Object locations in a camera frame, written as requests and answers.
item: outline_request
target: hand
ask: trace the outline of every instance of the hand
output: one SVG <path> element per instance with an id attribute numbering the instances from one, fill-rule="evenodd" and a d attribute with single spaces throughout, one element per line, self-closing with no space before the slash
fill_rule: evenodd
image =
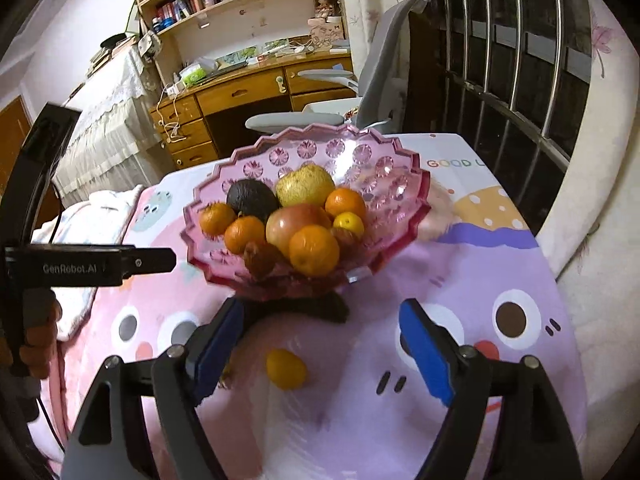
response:
<path id="1" fill-rule="evenodd" d="M 36 379 L 49 377 L 49 361 L 53 352 L 53 345 L 58 337 L 56 322 L 62 317 L 62 308 L 57 300 L 51 305 L 47 323 L 25 330 L 25 341 L 28 346 L 20 347 L 20 359 L 29 367 L 29 372 Z M 4 337 L 0 337 L 0 365 L 11 366 L 14 357 Z"/>

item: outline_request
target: fruit bowl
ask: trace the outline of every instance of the fruit bowl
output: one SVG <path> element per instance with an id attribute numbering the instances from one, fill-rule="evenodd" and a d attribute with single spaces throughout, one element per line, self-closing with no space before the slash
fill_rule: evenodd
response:
<path id="1" fill-rule="evenodd" d="M 205 236 L 200 212 L 213 202 L 225 202 L 230 186 L 241 179 L 261 180 L 271 189 L 291 171 L 317 164 L 332 176 L 336 187 L 359 192 L 367 205 L 366 231 L 356 254 L 343 260 L 327 276 L 308 278 L 286 263 L 278 264 L 263 280 L 255 280 L 242 256 L 226 250 L 223 237 Z M 399 139 L 351 125 L 312 124 L 304 130 L 288 128 L 239 148 L 193 190 L 184 208 L 190 264 L 202 270 L 209 283 L 229 286 L 252 300 L 309 298 L 325 294 L 380 270 L 417 236 L 427 215 L 430 174 L 420 168 L 420 156 L 402 148 Z"/>

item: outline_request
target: cartoon eye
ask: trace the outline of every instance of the cartoon eye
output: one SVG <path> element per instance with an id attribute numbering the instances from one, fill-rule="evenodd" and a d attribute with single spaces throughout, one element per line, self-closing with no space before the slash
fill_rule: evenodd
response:
<path id="1" fill-rule="evenodd" d="M 465 329 L 458 316 L 450 308 L 437 303 L 421 303 L 422 309 L 427 313 L 431 320 L 441 327 L 446 328 L 456 343 L 463 345 L 465 343 Z M 400 333 L 400 326 L 396 329 L 396 350 L 398 355 L 409 368 L 417 370 L 414 358 L 404 337 Z"/>
<path id="2" fill-rule="evenodd" d="M 135 339 L 140 327 L 140 314 L 133 305 L 124 306 L 111 323 L 111 343 L 122 351 Z"/>
<path id="3" fill-rule="evenodd" d="M 513 350 L 532 346 L 542 330 L 542 317 L 533 298 L 514 288 L 503 292 L 494 302 L 494 330 L 500 341 Z"/>
<path id="4" fill-rule="evenodd" d="M 164 352 L 171 345 L 184 345 L 200 321 L 192 312 L 175 312 L 168 316 L 158 332 L 158 352 Z"/>

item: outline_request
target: wooden desk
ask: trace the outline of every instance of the wooden desk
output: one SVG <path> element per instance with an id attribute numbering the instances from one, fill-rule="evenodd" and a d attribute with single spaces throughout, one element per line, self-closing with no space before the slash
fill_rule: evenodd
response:
<path id="1" fill-rule="evenodd" d="M 350 54 L 319 52 L 270 59 L 188 90 L 176 99 L 175 110 L 173 101 L 165 99 L 160 103 L 160 113 L 155 107 L 149 111 L 162 134 L 161 114 L 167 123 L 180 123 L 179 131 L 185 139 L 162 145 L 171 153 L 176 169 L 181 170 L 229 156 L 233 149 L 255 142 L 258 133 L 244 127 L 244 120 L 254 114 L 299 112 L 309 103 L 355 97 L 343 86 L 298 76 L 301 70 L 327 69 L 337 64 L 353 70 Z"/>

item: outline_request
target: office chair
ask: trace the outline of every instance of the office chair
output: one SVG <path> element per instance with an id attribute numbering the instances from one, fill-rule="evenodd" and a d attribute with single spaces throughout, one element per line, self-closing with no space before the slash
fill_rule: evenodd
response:
<path id="1" fill-rule="evenodd" d="M 305 128 L 321 123 L 339 126 L 353 108 L 357 113 L 351 123 L 359 129 L 373 127 L 382 134 L 398 133 L 402 127 L 406 81 L 394 77 L 395 61 L 402 26 L 409 12 L 422 12 L 429 0 L 403 0 L 387 10 L 380 19 L 359 81 L 347 70 L 303 70 L 307 79 L 329 81 L 346 86 L 357 97 L 311 103 L 302 112 L 261 114 L 250 117 L 245 126 L 267 134 L 280 133 L 287 127 Z"/>

